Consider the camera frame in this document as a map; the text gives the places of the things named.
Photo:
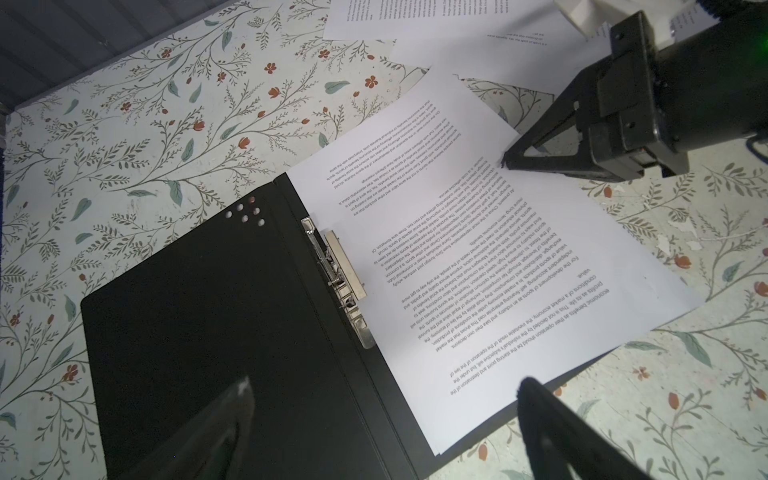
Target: green leaf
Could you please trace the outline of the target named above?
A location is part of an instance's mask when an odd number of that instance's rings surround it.
[[[576,415],[579,416],[580,419],[586,420],[587,415],[589,414],[589,411],[592,410],[592,407],[594,407],[594,404],[600,402],[600,399],[590,400],[589,402],[582,403],[578,410],[576,411]]]
[[[146,197],[147,195],[151,195],[152,197],[156,197],[157,195],[153,194],[152,192],[148,192],[146,190],[133,190],[128,192],[129,197]]]
[[[64,112],[64,115],[66,115],[69,112],[73,111],[74,108],[77,107],[79,103],[80,103],[80,101],[77,98],[73,98],[72,99],[72,103],[69,104],[69,108],[67,109],[66,112]]]
[[[329,81],[328,83],[326,83],[326,93],[335,94],[337,91],[341,90],[347,85],[349,85],[349,82],[346,80]]]
[[[92,202],[89,199],[87,198],[81,199],[80,202],[78,203],[78,207],[74,209],[74,215],[72,216],[72,220],[69,220],[69,221],[74,222],[75,220],[77,220],[83,214],[83,212],[85,212],[91,206],[91,204]]]
[[[686,350],[696,360],[702,362],[704,365],[712,368],[712,361],[707,351],[701,346],[696,337],[687,332],[672,332],[677,338],[683,340]]]
[[[224,50],[227,45],[229,45],[230,40],[232,40],[232,31],[227,30],[224,32],[224,35],[221,37],[221,49]]]
[[[517,470],[502,470],[504,475],[509,477],[509,480],[533,480],[527,473],[518,472]]]
[[[176,180],[169,180],[165,183],[168,184],[168,187],[170,187],[170,199],[180,207],[181,199],[183,196],[181,195],[181,187],[179,187],[179,182]]]
[[[729,283],[733,281],[736,272],[739,271],[739,265],[741,265],[741,263],[742,262],[736,262],[723,271],[723,282]]]
[[[16,415],[10,412],[0,413],[0,422],[5,422],[16,430]]]
[[[6,207],[11,204],[11,202],[13,201],[14,198],[16,198],[16,194],[18,193],[18,189],[19,189],[18,184],[15,184],[14,186],[11,187],[11,190],[8,192],[8,199],[5,201],[5,206]]]
[[[168,82],[168,91],[177,97],[179,96],[179,87],[176,86],[176,82],[171,80]]]
[[[184,148],[184,152],[181,154],[181,161],[185,162],[192,158],[192,152],[194,151],[194,138],[190,138],[187,142],[187,146]]]
[[[667,349],[662,348],[658,345],[654,345],[650,342],[640,342],[640,341],[632,341],[632,342],[626,342],[624,344],[624,348],[628,349],[636,349],[636,350],[663,350],[664,352],[667,351]]]
[[[224,131],[224,133],[221,134],[221,137],[220,137],[221,140],[226,140],[232,134],[232,132],[235,131],[235,128],[237,128],[237,125],[235,125],[234,127],[229,127],[228,129],[226,129]]]
[[[203,84],[200,84],[200,85],[197,87],[197,90],[195,90],[194,92],[192,92],[192,95],[190,95],[190,103],[191,103],[191,104],[193,104],[194,102],[196,102],[196,101],[197,101],[197,97],[200,97],[200,92],[201,92],[202,90],[203,90]]]
[[[53,361],[51,366],[57,366],[61,362],[64,362],[64,360],[67,358],[67,355],[72,351],[72,346],[74,343],[70,343],[69,346],[61,351],[61,353],[58,354],[56,357],[56,360]]]
[[[81,233],[80,235],[77,235],[77,236],[74,238],[74,244],[75,244],[75,245],[78,245],[78,244],[80,244],[80,243],[81,243],[83,240],[85,240],[86,238],[88,238],[88,237],[93,237],[93,236],[94,236],[94,234],[92,234],[92,233]]]
[[[74,306],[74,302],[71,298],[64,295],[64,298],[67,299],[67,301],[64,304],[64,310],[67,312],[67,320],[70,322],[74,319],[74,316],[78,313],[78,308]]]

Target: white plastic part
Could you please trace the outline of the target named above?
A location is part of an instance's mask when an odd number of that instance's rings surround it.
[[[590,38],[607,22],[616,25],[642,10],[654,30],[656,48],[674,43],[672,18],[693,7],[695,0],[554,0],[568,21]]]

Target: red flower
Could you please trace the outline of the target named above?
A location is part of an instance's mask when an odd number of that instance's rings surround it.
[[[755,282],[755,293],[760,296],[768,296],[768,285],[765,282]]]
[[[677,396],[676,393],[670,392],[670,396],[667,399],[667,401],[670,404],[670,407],[672,407],[673,410],[677,410],[677,407],[680,406],[680,398]]]
[[[67,365],[67,372],[61,377],[62,382],[71,382],[78,375],[77,365]]]
[[[650,373],[646,372],[645,370],[646,370],[645,367],[642,366],[642,367],[640,367],[639,370],[638,369],[632,370],[632,373],[637,375],[637,379],[638,380],[642,380],[642,379],[646,379],[646,378],[650,377]]]
[[[685,255],[682,257],[680,255],[675,255],[674,264],[684,270],[688,270],[690,268],[690,258],[686,257]]]

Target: table surface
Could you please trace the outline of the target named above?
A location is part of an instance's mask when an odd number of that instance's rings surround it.
[[[8,117],[0,477],[105,477],[85,295],[425,73],[389,62],[391,41],[324,41],[327,0],[257,5],[236,3]],[[552,103],[465,83],[518,131]],[[691,165],[681,177],[581,182],[708,302],[556,394],[655,478],[768,478],[768,170],[742,141],[695,151]],[[513,420],[432,478],[529,474]]]

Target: gray wall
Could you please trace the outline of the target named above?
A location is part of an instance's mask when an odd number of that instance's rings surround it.
[[[19,104],[231,0],[0,0],[0,103]]]

